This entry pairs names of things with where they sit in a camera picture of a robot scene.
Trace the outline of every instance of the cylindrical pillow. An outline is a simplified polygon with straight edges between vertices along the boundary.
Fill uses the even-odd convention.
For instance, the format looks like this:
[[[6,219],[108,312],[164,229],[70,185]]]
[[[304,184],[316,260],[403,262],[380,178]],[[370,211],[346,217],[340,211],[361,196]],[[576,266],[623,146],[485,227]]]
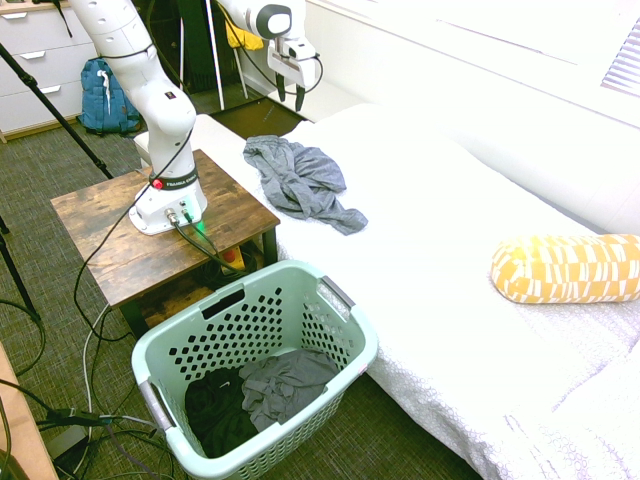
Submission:
[[[640,237],[532,236],[500,243],[491,279],[518,303],[622,302],[640,298]]]

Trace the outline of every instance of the black stand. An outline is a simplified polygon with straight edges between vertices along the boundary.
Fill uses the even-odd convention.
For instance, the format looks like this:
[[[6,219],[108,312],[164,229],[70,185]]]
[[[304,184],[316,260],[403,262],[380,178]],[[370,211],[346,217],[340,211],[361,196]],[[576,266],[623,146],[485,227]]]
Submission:
[[[31,301],[31,297],[29,297],[29,293],[27,292],[27,288],[22,283],[22,278],[20,278],[20,274],[18,273],[18,269],[16,268],[15,263],[13,263],[13,259],[9,254],[9,250],[7,249],[7,243],[4,241],[4,237],[2,235],[6,235],[9,232],[7,228],[7,224],[4,223],[2,217],[0,217],[0,253],[2,253],[2,258],[4,258],[5,263],[7,264],[7,268],[9,269],[9,273],[13,277],[13,281],[18,287],[18,291],[20,292],[20,296],[22,296],[22,301],[25,306],[36,313],[36,308],[33,306],[33,302]]]
[[[33,93],[36,94],[36,97],[38,97],[42,104],[47,107],[47,110],[49,110],[53,114],[53,116],[56,117],[56,120],[58,120],[60,122],[60,125],[62,125],[64,129],[69,133],[69,135],[73,137],[80,148],[82,148],[82,150],[84,150],[84,152],[89,155],[89,158],[93,161],[94,165],[98,167],[100,171],[102,171],[102,173],[104,173],[105,177],[107,177],[108,179],[112,179],[113,176],[109,173],[109,170],[107,170],[107,166],[105,165],[105,163],[98,157],[96,157],[96,155],[91,151],[84,140],[82,140],[82,138],[80,138],[80,136],[71,127],[71,125],[69,125],[69,122],[67,122],[65,118],[60,115],[60,112],[56,109],[56,107],[54,107],[49,99],[44,95],[44,93],[40,91],[36,79],[24,71],[24,69],[11,57],[11,54],[4,48],[2,43],[0,43],[0,57],[2,57],[5,62],[7,62],[9,67],[11,67],[11,70],[13,70],[16,75],[18,75],[22,83],[24,83],[31,89]]]

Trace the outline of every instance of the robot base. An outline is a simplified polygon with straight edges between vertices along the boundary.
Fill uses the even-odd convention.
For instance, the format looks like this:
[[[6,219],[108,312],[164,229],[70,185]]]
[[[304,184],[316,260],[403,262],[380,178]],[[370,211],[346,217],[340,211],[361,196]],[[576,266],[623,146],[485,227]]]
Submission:
[[[134,227],[145,235],[155,235],[173,228],[165,213],[168,209],[175,212],[179,225],[184,226],[189,222],[183,211],[196,223],[202,220],[202,212],[207,208],[207,198],[199,181],[179,190],[157,190],[150,187],[141,195],[142,190],[136,195],[136,204],[129,209],[129,218]]]

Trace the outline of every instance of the laundry basket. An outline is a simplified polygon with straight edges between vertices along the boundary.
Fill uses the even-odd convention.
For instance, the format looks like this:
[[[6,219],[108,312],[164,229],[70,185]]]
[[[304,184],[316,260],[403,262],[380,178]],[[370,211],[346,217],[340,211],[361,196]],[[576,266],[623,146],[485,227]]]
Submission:
[[[324,392],[209,459],[189,427],[184,395],[207,371],[299,348],[327,353],[339,373]],[[200,479],[253,479],[295,450],[336,411],[346,388],[373,362],[378,340],[364,313],[318,269],[287,260],[238,280],[147,332],[132,354],[147,405],[177,460]]]

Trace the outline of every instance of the gray carpet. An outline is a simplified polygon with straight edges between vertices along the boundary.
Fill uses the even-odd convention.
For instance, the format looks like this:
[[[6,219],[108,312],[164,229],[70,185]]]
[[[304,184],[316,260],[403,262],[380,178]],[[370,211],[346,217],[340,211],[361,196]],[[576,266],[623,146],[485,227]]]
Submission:
[[[114,176],[139,166],[131,139],[117,135],[90,136],[79,125],[74,128]],[[48,335],[44,356],[20,382],[55,408],[86,409],[82,348],[89,330],[72,299],[82,261],[50,199],[105,178],[62,129],[0,145],[0,167],[3,171],[0,215],[11,229],[6,240]],[[0,263],[0,298],[20,302],[4,263]],[[95,319],[105,305],[90,274],[83,275],[79,301],[90,319]],[[115,337],[127,331],[119,314],[108,317],[105,336]],[[15,369],[26,365],[38,347],[37,330],[27,316],[4,305],[0,305],[0,339]],[[92,339],[89,345],[89,366],[94,361],[96,343]],[[134,383],[130,368],[133,344],[133,339],[127,337],[101,346],[95,394],[105,413],[114,413]],[[29,405],[36,419],[44,418],[45,412],[40,406],[31,400]],[[137,388],[118,413],[150,419]],[[132,428],[148,430],[144,425],[128,421],[121,422],[115,430]],[[61,432],[61,429],[47,430],[43,438],[46,441]],[[100,435],[101,432],[94,432],[94,439]],[[160,448],[124,434],[117,438],[127,452],[154,471],[171,472],[169,455]],[[161,441],[161,436],[156,435],[153,440]],[[73,469],[81,453],[78,450],[65,456],[61,461],[63,468]],[[110,441],[100,442],[89,458],[87,479],[140,470]],[[177,464],[174,476],[185,478]],[[479,477],[464,461],[419,428],[364,375],[347,391],[336,415],[264,478],[464,480]]]

